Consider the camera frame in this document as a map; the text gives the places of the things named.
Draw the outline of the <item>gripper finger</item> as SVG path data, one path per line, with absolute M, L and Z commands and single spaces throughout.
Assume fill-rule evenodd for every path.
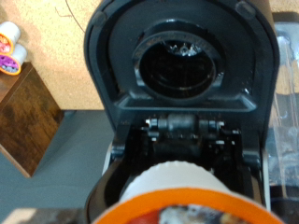
M 86 224 L 86 220 L 77 208 L 18 208 L 7 216 L 6 224 Z

